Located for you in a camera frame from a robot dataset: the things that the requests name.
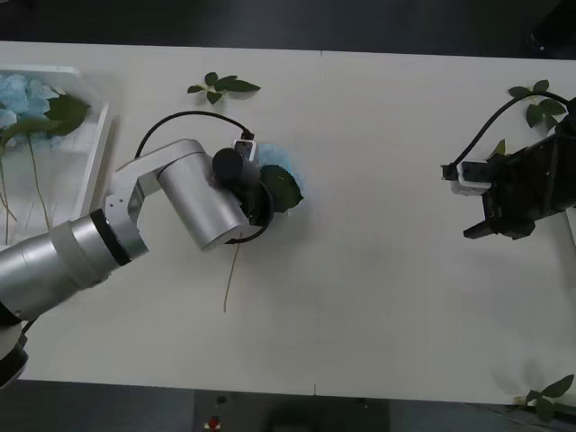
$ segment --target cable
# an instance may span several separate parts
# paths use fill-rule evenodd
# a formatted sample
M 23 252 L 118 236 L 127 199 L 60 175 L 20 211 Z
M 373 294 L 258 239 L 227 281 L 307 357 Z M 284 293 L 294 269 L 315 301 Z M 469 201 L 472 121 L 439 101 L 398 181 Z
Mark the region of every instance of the cable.
M 552 195 L 554 193 L 554 183 L 556 182 L 556 171 L 558 168 L 558 142 L 562 135 L 562 124 L 556 128 L 554 135 L 554 142 L 552 146 L 552 155 L 550 156 L 550 169 L 548 170 L 548 184 L 546 185 L 546 192 L 544 194 L 544 203 L 542 206 L 542 217 L 548 216 L 550 207 L 552 206 Z
M 564 99 L 563 97 L 560 97 L 558 94 L 554 94 L 554 93 L 550 93 L 550 92 L 530 92 L 530 93 L 524 94 L 522 96 L 515 97 L 511 101 L 508 101 L 507 103 L 502 105 L 502 107 L 499 110 L 497 110 L 488 119 L 488 121 L 486 121 L 486 123 L 484 124 L 484 126 L 482 126 L 482 128 L 480 129 L 478 134 L 474 137 L 472 142 L 470 144 L 468 144 L 468 147 L 466 147 L 464 149 L 464 151 L 462 152 L 462 154 L 459 157 L 457 157 L 456 160 L 452 164 L 450 164 L 451 170 L 455 171 L 456 166 L 460 162 L 462 162 L 464 160 L 464 158 L 466 158 L 466 156 L 468 156 L 468 153 L 470 153 L 472 151 L 474 146 L 478 143 L 478 141 L 480 141 L 480 138 L 482 138 L 484 133 L 486 133 L 488 128 L 496 121 L 496 119 L 498 119 L 500 117 L 500 115 L 502 113 L 504 113 L 510 106 L 512 106 L 516 102 L 519 102 L 522 99 L 526 99 L 527 97 L 530 97 L 530 96 L 545 96 L 545 97 L 548 97 L 550 99 L 554 99 L 556 102 L 559 102 L 560 104 L 568 106 L 568 101 L 566 99 Z
M 234 126 L 238 126 L 239 128 L 242 129 L 242 139 L 243 140 L 253 140 L 254 139 L 254 134 L 252 132 L 250 132 L 250 130 L 248 130 L 247 127 L 245 127 L 241 123 L 239 123 L 235 120 L 232 120 L 232 119 L 230 119 L 224 115 L 217 114 L 216 112 L 208 112 L 208 111 L 181 111 L 181 112 L 176 112 L 172 115 L 168 115 L 167 117 L 165 117 L 164 119 L 162 119 L 158 123 L 156 123 L 154 126 L 152 126 L 152 128 L 146 133 L 146 135 L 144 135 L 142 142 L 138 146 L 138 150 L 136 150 L 136 156 L 134 158 L 138 159 L 140 157 L 140 155 L 142 154 L 142 150 L 144 149 L 144 145 L 146 144 L 146 141 L 148 141 L 148 139 L 156 131 L 156 129 L 158 129 L 160 126 L 162 126 L 166 122 L 170 122 L 171 120 L 176 119 L 178 117 L 184 117 L 185 115 L 205 115 L 207 117 L 214 117 L 216 119 L 224 120 L 225 122 L 231 123 Z
M 30 330 L 30 327 L 32 327 L 32 325 L 36 322 L 37 318 L 33 319 L 32 321 L 28 321 L 26 323 L 26 325 L 24 326 L 24 328 L 22 329 L 22 334 L 25 335 L 26 332 L 28 330 Z

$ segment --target artificial plant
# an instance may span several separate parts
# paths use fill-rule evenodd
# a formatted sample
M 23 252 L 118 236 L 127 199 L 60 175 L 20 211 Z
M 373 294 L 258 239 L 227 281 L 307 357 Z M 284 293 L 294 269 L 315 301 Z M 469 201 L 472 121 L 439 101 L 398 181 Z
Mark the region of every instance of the artificial plant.
M 530 92 L 545 92 L 549 87 L 548 80 L 543 79 L 534 84 L 532 88 L 523 86 L 509 88 L 508 94 L 512 97 L 520 97 Z M 558 125 L 555 117 L 566 114 L 563 105 L 553 99 L 544 96 L 532 96 L 530 99 L 532 103 L 526 108 L 526 122 L 531 128 L 544 121 L 546 128 L 550 130 Z
M 11 139 L 16 137 L 23 137 L 28 146 L 31 154 L 32 167 L 34 170 L 34 182 L 36 190 L 40 197 L 40 203 L 44 211 L 44 220 L 46 228 L 50 229 L 50 220 L 46 204 L 41 195 L 41 188 L 38 181 L 38 171 L 36 167 L 36 158 L 34 156 L 34 149 L 32 146 L 32 134 L 37 132 L 44 132 L 48 136 L 66 136 L 70 132 L 75 131 L 84 121 L 89 105 L 83 101 L 76 99 L 69 94 L 52 93 L 53 96 L 48 101 L 45 112 L 36 112 L 34 116 L 29 112 L 9 112 L 14 119 L 14 122 L 5 125 L 0 129 L 0 181 L 2 182 L 2 193 L 0 193 L 0 201 L 6 208 L 6 228 L 5 228 L 5 243 L 8 244 L 8 229 L 10 217 L 16 221 L 14 214 L 10 211 L 8 194 L 6 192 L 5 171 L 3 165 L 3 156 L 7 150 L 8 143 Z M 6 111 L 9 106 L 2 105 L 2 110 Z M 21 144 L 21 141 L 16 141 L 15 145 Z
M 188 87 L 188 93 L 205 92 L 208 102 L 216 104 L 228 92 L 256 92 L 260 87 L 250 84 L 247 81 L 238 79 L 236 75 L 218 78 L 216 72 L 210 72 L 204 77 L 204 84 L 191 85 Z
M 527 409 L 528 404 L 533 402 L 538 418 L 542 421 L 550 421 L 554 418 L 556 410 L 576 411 L 576 407 L 556 401 L 572 387 L 573 381 L 573 374 L 564 376 L 560 381 L 550 384 L 542 391 L 531 390 L 526 397 L 515 398 L 515 403 L 520 408 Z

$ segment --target black floor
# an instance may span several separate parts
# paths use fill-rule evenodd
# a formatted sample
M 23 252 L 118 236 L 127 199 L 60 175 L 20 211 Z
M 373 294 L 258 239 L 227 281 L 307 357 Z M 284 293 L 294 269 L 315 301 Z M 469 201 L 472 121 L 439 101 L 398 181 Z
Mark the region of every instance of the black floor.
M 496 405 L 359 400 L 151 387 L 17 382 L 0 391 L 2 432 L 491 432 L 575 430 Z
M 537 57 L 558 0 L 10 0 L 0 40 Z

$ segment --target leaf sprig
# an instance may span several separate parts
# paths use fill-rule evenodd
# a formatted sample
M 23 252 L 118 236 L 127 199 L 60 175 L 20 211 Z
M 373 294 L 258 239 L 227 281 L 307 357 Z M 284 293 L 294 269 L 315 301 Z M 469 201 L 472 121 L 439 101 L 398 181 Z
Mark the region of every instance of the leaf sprig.
M 260 181 L 268 188 L 274 200 L 274 212 L 284 213 L 304 199 L 294 177 L 278 165 L 260 168 Z
M 525 96 L 531 91 L 535 92 L 545 92 L 550 87 L 550 83 L 547 79 L 543 79 L 534 84 L 534 87 L 512 87 L 508 89 L 508 94 L 512 97 Z M 537 102 L 539 96 L 534 96 L 534 101 Z M 537 124 L 544 121 L 545 126 L 548 130 L 552 129 L 558 125 L 558 121 L 554 116 L 562 115 L 566 113 L 566 109 L 561 103 L 556 102 L 553 99 L 545 98 L 539 103 L 531 103 L 526 109 L 526 122 L 530 128 L 534 128 Z
M 554 411 L 560 410 L 576 410 L 574 407 L 564 405 L 562 403 L 554 402 L 551 399 L 562 397 L 572 387 L 574 375 L 564 376 L 560 381 L 550 384 L 542 391 L 531 390 L 524 401 L 526 407 L 531 401 L 535 401 L 536 415 L 542 421 L 550 421 L 554 418 Z
M 216 72 L 210 72 L 204 77 L 204 85 L 197 84 L 188 87 L 188 93 L 206 92 L 206 98 L 212 105 L 216 104 L 227 92 L 256 92 L 260 87 L 238 79 L 236 75 L 218 78 Z

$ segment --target silver robotic arm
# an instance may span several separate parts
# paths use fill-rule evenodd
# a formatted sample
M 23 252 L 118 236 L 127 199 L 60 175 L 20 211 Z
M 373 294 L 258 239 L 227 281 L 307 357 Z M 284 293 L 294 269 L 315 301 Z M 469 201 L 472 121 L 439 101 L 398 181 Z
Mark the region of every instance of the silver robotic arm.
M 263 230 L 263 218 L 246 211 L 233 188 L 223 187 L 230 179 L 240 188 L 249 186 L 250 173 L 257 172 L 257 144 L 242 140 L 239 146 L 235 141 L 216 157 L 212 160 L 196 140 L 173 142 L 122 166 L 102 209 L 0 252 L 0 387 L 26 363 L 21 321 L 35 320 L 148 252 L 137 220 L 150 194 L 160 189 L 166 193 L 201 250 Z M 267 223 L 271 217 L 265 215 Z

